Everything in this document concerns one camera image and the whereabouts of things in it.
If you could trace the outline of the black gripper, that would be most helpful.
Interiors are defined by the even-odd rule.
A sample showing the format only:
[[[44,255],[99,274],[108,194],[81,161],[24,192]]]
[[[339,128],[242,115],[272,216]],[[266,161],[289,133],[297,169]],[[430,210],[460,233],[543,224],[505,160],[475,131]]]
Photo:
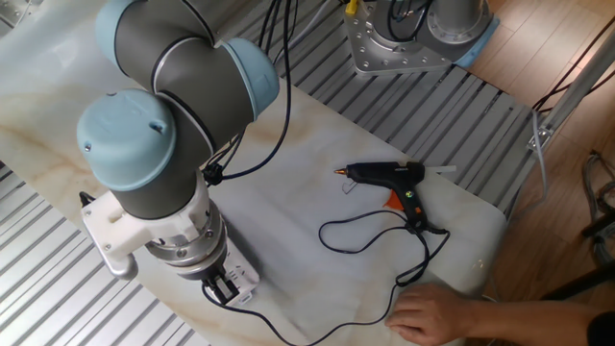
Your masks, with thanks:
[[[208,295],[221,304],[229,304],[239,295],[239,290],[232,280],[226,278],[226,270],[222,262],[210,265],[199,264],[192,270],[192,275],[205,283]]]

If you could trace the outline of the person's bare hand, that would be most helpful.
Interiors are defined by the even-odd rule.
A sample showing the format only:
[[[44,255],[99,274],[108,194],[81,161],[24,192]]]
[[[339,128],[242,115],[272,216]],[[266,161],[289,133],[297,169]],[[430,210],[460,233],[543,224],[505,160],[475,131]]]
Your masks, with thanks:
[[[416,285],[399,295],[384,325],[414,344],[444,345],[470,335],[477,321],[473,307],[449,288]]]

